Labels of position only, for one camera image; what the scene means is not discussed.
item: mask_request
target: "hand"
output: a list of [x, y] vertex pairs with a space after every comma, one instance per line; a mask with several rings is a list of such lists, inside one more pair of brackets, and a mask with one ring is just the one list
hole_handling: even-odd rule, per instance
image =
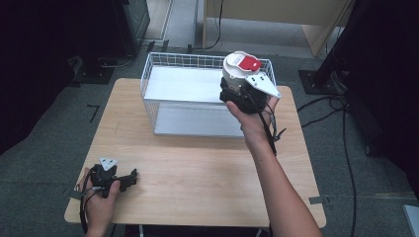
[[[80, 188], [83, 188], [88, 173], [89, 168], [85, 168], [84, 176], [79, 183]], [[120, 185], [120, 181], [114, 181], [107, 198], [103, 198], [100, 195], [94, 195], [94, 191], [92, 190], [87, 192], [87, 195], [84, 197], [85, 203], [89, 197], [91, 198], [85, 207], [88, 226], [86, 236], [105, 236], [108, 226], [111, 224], [112, 218], [114, 217], [115, 203], [118, 194], [120, 193]], [[89, 179], [86, 190], [89, 190], [92, 187], [92, 181]]]
[[[275, 112], [275, 106], [277, 105], [278, 100], [279, 99], [276, 97], [270, 97], [268, 100], [268, 105], [273, 112]], [[226, 105], [231, 114], [241, 123], [241, 130], [243, 131], [247, 146], [256, 141], [259, 142], [261, 139], [267, 140], [264, 126], [258, 114], [244, 114], [230, 101], [228, 101]], [[271, 110], [268, 106], [265, 108], [264, 112], [262, 112], [262, 116], [265, 119], [266, 124], [269, 125], [271, 123]]]

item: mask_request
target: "red cap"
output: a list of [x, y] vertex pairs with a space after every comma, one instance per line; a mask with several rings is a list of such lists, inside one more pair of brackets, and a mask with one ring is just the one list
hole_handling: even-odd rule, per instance
[[252, 56], [245, 56], [238, 66], [243, 70], [259, 70], [262, 62]]

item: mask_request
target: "wrist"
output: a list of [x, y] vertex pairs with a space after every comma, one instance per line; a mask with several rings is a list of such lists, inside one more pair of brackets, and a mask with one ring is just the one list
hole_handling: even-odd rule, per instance
[[246, 146], [250, 151], [271, 150], [265, 132], [244, 135]]
[[243, 129], [244, 139], [246, 141], [246, 145], [251, 148], [253, 146], [258, 146], [263, 143], [268, 142], [268, 137], [264, 130], [247, 130], [246, 128]]
[[85, 237], [103, 237], [106, 235], [107, 227], [89, 227]]

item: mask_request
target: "wire mesh basket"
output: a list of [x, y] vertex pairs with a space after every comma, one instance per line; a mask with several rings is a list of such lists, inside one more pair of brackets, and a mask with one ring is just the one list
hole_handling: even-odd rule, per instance
[[[155, 134], [242, 137], [240, 125], [219, 99], [223, 56], [151, 52], [140, 91]], [[262, 62], [276, 85], [272, 63]]]

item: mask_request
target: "person's right hand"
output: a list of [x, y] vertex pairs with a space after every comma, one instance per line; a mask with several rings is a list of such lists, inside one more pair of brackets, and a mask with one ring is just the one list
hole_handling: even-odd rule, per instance
[[[275, 106], [277, 105], [279, 99], [276, 97], [270, 97], [268, 100], [268, 105], [275, 112]], [[234, 115], [237, 120], [241, 123], [241, 130], [243, 131], [246, 143], [249, 146], [249, 142], [260, 142], [261, 140], [268, 141], [265, 128], [262, 124], [262, 121], [258, 114], [247, 115], [242, 113], [238, 107], [231, 101], [226, 103], [228, 110]], [[265, 108], [262, 115], [265, 119], [267, 125], [271, 123], [271, 110], [268, 106]]]

